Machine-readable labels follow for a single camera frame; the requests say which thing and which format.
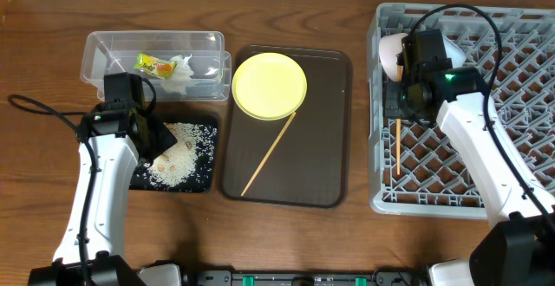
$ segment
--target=gray drying rack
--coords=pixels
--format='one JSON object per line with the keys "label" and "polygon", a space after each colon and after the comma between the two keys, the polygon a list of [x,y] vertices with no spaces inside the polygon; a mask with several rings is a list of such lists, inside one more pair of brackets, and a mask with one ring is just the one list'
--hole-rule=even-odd
{"label": "gray drying rack", "polygon": [[[438,128],[403,121],[402,175],[396,166],[394,120],[383,117],[387,76],[378,42],[408,33],[439,4],[382,3],[367,33],[370,88],[370,205],[380,213],[450,218],[486,218],[482,199],[459,154]],[[499,117],[525,162],[547,190],[555,192],[555,11],[480,7],[503,39],[503,60],[492,97]],[[496,56],[493,31],[470,10],[449,9],[429,17],[421,29],[440,29],[488,81]]]}

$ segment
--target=wooden stick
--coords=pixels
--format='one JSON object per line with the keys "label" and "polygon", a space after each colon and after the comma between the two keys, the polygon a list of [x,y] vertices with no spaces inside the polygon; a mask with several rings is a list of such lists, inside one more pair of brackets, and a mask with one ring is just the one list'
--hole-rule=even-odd
{"label": "wooden stick", "polygon": [[397,151],[397,175],[401,175],[401,120],[397,118],[397,134],[395,135]]}
{"label": "wooden stick", "polygon": [[252,181],[254,181],[254,179],[257,177],[258,173],[260,172],[260,169],[262,169],[262,167],[264,166],[264,164],[266,163],[266,160],[268,160],[268,157],[270,157],[271,152],[274,150],[274,147],[276,147],[276,145],[278,144],[279,140],[281,139],[281,137],[284,135],[285,130],[287,130],[287,127],[291,124],[291,122],[293,121],[293,118],[295,118],[295,115],[297,113],[293,112],[293,114],[291,114],[291,116],[289,117],[289,119],[287,120],[287,122],[285,122],[285,126],[283,129],[281,129],[281,132],[277,135],[276,140],[274,141],[274,143],[270,146],[270,149],[268,150],[268,153],[266,153],[266,155],[264,156],[264,158],[262,159],[262,161],[260,162],[260,165],[258,165],[257,170],[254,172],[254,174],[252,174],[251,180],[249,181],[249,183],[245,186],[245,189],[243,190],[243,192],[241,193],[241,196],[245,195],[246,190],[249,189],[249,187],[252,184]]}
{"label": "wooden stick", "polygon": [[[402,80],[402,66],[397,66],[397,76]],[[397,151],[397,175],[401,175],[401,119],[397,118],[397,131],[395,134],[395,149]]]}

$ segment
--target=black tray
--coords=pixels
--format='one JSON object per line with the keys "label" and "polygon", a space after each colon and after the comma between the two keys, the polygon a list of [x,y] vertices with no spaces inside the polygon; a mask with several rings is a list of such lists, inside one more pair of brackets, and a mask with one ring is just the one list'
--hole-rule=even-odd
{"label": "black tray", "polygon": [[320,208],[337,206],[347,183],[350,59],[336,51],[252,45],[240,51],[236,67],[263,52],[280,53],[295,60],[306,74],[307,95],[243,197],[241,192],[287,118],[257,120],[230,100],[220,189],[233,199]]}
{"label": "black tray", "polygon": [[[194,125],[216,128],[218,131],[218,116],[212,112],[203,112],[188,109],[182,102],[158,102],[153,112],[163,122],[166,123],[190,123]],[[216,145],[219,133],[213,137],[214,155],[212,158],[204,155],[197,159],[195,165],[195,173],[198,173],[201,179],[200,183],[191,175],[187,179],[183,179],[182,183],[176,186],[168,187],[163,185],[152,185],[150,183],[151,174],[146,167],[139,166],[135,169],[131,178],[131,190],[146,191],[163,191],[163,192],[206,192],[210,189],[212,183],[212,175],[214,162],[216,159]]]}

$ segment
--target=candy packet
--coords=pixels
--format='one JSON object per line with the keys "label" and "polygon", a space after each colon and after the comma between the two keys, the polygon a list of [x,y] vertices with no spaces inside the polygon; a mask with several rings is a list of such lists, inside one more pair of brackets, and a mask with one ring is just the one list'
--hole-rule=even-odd
{"label": "candy packet", "polygon": [[139,53],[134,68],[149,75],[166,79],[172,74],[176,65],[176,61],[164,61],[154,56]]}

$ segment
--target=green clip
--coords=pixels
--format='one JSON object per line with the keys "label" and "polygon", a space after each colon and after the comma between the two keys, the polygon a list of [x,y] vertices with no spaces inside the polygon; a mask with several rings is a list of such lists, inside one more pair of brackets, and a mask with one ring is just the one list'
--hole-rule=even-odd
{"label": "green clip", "polygon": [[243,286],[254,286],[254,276],[243,276]]}
{"label": "green clip", "polygon": [[366,278],[364,277],[355,278],[355,286],[366,286],[366,283]]}

